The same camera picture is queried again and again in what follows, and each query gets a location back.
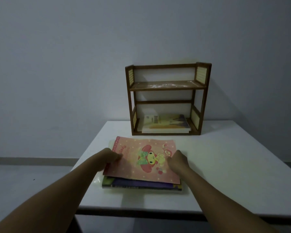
wall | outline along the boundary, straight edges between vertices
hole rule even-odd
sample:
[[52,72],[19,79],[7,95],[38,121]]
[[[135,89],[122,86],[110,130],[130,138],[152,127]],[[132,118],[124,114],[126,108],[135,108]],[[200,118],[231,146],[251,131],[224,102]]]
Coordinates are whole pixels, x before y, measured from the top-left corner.
[[79,157],[124,67],[213,64],[206,119],[291,161],[291,0],[0,0],[0,156]]

baseboard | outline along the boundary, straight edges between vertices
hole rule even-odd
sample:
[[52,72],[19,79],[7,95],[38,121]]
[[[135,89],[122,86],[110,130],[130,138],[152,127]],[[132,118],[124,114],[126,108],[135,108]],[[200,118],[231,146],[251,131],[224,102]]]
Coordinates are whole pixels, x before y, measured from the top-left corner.
[[73,167],[78,160],[79,160],[78,158],[0,157],[0,165]]

gray floor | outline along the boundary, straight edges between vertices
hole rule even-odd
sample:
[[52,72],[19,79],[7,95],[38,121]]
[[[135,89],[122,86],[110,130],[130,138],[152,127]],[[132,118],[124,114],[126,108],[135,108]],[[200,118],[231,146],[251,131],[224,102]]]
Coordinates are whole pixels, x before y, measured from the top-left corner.
[[[0,220],[30,196],[71,170],[65,166],[0,165]],[[206,222],[77,216],[84,233],[214,232]],[[277,227],[291,232],[291,227]]]

book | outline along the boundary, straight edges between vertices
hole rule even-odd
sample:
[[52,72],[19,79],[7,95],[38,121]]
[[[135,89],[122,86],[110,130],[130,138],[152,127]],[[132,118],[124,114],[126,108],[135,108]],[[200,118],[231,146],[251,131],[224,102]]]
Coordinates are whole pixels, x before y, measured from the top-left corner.
[[168,167],[167,157],[176,152],[173,140],[117,137],[112,150],[123,157],[107,164],[103,175],[133,180],[180,184],[180,178]]
[[104,176],[104,179],[102,180],[102,188],[160,189],[182,191],[181,184],[130,180],[110,176]]
[[145,115],[140,124],[142,133],[189,133],[191,130],[183,114]]

pink notebook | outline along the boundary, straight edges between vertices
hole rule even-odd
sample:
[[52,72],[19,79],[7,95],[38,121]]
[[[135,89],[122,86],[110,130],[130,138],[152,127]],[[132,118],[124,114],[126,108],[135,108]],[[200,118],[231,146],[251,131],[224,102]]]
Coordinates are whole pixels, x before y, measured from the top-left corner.
[[118,136],[112,150],[123,154],[123,158],[108,164],[103,175],[180,184],[179,176],[169,169],[166,161],[167,157],[176,151],[173,140]]

